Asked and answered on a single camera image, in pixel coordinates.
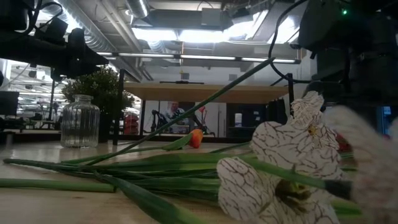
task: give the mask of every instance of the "glass jar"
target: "glass jar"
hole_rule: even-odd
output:
[[[75,102],[63,109],[61,145],[96,147],[100,126],[100,109],[91,104],[92,96],[74,95]]]

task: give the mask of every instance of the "flower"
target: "flower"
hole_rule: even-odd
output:
[[[391,139],[343,106],[327,112],[325,121],[350,143],[358,163],[351,199],[370,223],[398,223],[398,119],[390,127]]]
[[[338,144],[321,122],[322,96],[308,93],[292,103],[294,118],[285,125],[260,124],[251,148],[260,161],[321,179],[341,179]],[[219,205],[231,217],[248,223],[339,223],[324,190],[257,172],[239,158],[219,161]]]
[[[189,146],[198,149],[201,144],[201,140],[203,139],[203,131],[201,129],[194,129],[191,131],[192,138],[189,141]]]

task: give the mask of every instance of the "wooden shelf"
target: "wooden shelf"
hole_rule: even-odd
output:
[[[201,102],[221,85],[125,83],[124,89],[142,100]],[[214,102],[264,104],[288,93],[284,86],[236,86]]]

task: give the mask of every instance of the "tulip stem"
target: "tulip stem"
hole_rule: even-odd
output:
[[[316,179],[306,175],[301,175],[292,170],[286,170],[272,164],[261,162],[257,159],[248,159],[248,158],[241,158],[241,159],[247,162],[249,165],[253,166],[253,168],[255,168],[258,171],[263,171],[268,174],[276,175],[291,182],[296,182],[299,184],[316,187],[318,189],[325,189],[324,180]]]

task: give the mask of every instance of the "table surface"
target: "table surface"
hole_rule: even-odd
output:
[[[164,145],[164,142],[148,142],[141,147]],[[201,149],[186,149],[184,152],[208,152],[228,144],[203,144]],[[0,148],[0,159],[32,159],[59,162],[67,159],[115,152],[126,145],[100,144],[96,149],[63,149],[59,142],[15,144],[11,148]],[[125,161],[153,156],[164,151],[136,152],[110,159],[110,162]],[[94,180],[70,177],[49,170],[15,166],[0,162],[0,178],[66,180],[93,182]],[[166,198],[173,203],[191,210],[207,223],[239,223],[227,217],[219,208],[176,198]],[[0,188],[0,223],[16,224],[141,224],[157,223],[142,212],[121,192],[95,193],[41,189]],[[364,223],[343,220],[342,223]]]

